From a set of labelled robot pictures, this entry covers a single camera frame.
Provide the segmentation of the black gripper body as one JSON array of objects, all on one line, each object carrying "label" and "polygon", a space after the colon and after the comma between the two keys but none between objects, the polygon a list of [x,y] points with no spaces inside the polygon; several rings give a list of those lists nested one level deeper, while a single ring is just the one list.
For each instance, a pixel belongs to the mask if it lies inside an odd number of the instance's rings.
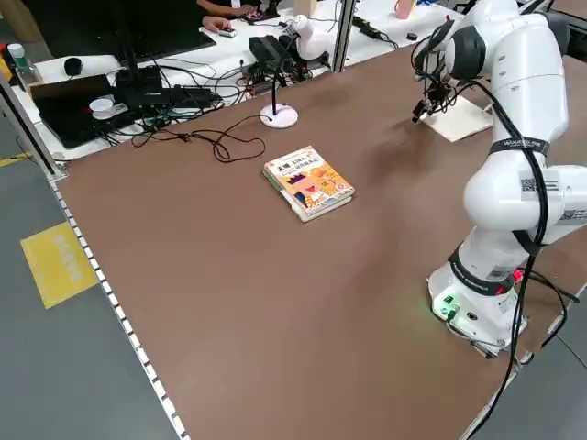
[{"label": "black gripper body", "polygon": [[455,103],[455,87],[444,82],[431,82],[425,87],[424,101],[440,100],[447,98],[449,107]]}]

